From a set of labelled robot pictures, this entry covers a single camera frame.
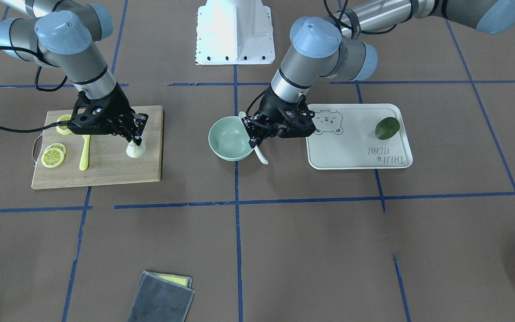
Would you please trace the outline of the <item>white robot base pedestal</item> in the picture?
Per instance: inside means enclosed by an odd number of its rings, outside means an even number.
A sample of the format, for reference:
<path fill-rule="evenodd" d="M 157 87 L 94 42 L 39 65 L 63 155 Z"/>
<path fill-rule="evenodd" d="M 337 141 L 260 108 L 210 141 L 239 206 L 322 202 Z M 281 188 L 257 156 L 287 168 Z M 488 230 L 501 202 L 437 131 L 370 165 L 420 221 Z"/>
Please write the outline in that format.
<path fill-rule="evenodd" d="M 195 63 L 274 63 L 271 18 L 270 7 L 261 0 L 207 0 L 198 8 Z"/>

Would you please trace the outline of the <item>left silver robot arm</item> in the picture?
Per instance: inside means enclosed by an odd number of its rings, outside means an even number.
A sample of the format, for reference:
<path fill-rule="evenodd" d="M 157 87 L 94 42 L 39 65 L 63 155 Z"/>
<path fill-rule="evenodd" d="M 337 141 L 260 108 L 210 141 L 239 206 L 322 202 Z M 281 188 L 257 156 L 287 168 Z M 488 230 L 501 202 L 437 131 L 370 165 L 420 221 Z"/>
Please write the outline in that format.
<path fill-rule="evenodd" d="M 309 137 L 316 131 L 306 95 L 323 77 L 362 81 L 378 64 L 376 49 L 362 35 L 384 34 L 413 18 L 440 17 L 486 34 L 515 24 L 515 0 L 369 0 L 327 17 L 301 17 L 273 79 L 256 98 L 254 114 L 241 119 L 256 148 L 268 137 Z"/>

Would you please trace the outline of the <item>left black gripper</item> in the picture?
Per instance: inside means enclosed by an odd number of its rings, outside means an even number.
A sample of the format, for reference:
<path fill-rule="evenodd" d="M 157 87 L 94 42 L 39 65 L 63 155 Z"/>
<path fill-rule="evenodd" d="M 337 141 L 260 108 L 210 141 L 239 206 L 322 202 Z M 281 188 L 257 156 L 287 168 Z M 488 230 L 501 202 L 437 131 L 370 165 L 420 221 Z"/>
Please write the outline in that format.
<path fill-rule="evenodd" d="M 268 86 L 259 97 L 262 99 L 258 111 L 253 116 L 241 118 L 252 149 L 268 137 L 309 137 L 316 131 L 315 112 L 309 110 L 304 94 L 297 102 L 286 102 Z"/>

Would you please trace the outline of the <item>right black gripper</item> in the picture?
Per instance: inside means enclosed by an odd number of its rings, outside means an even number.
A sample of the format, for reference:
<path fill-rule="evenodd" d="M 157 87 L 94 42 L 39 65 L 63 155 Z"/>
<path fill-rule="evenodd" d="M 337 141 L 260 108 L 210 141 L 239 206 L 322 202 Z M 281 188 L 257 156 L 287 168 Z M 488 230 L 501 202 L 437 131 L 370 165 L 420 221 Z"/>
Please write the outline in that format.
<path fill-rule="evenodd" d="M 119 135 L 128 143 L 141 146 L 141 135 L 148 121 L 148 115 L 136 113 L 129 104 L 119 84 L 106 97 L 89 99 L 86 92 L 78 92 L 72 118 L 67 124 L 77 135 Z"/>

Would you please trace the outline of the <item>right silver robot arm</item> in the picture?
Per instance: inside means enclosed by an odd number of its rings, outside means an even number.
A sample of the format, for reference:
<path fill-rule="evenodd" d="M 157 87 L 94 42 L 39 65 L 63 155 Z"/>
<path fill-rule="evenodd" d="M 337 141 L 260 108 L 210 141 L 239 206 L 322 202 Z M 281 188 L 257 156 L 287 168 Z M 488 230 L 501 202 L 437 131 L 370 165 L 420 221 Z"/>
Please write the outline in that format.
<path fill-rule="evenodd" d="M 135 145 L 148 116 L 136 113 L 95 43 L 113 32 L 112 16 L 100 4 L 73 0 L 6 0 L 26 14 L 0 23 L 0 46 L 8 55 L 58 67 L 78 90 L 68 128 L 78 135 L 120 135 Z"/>

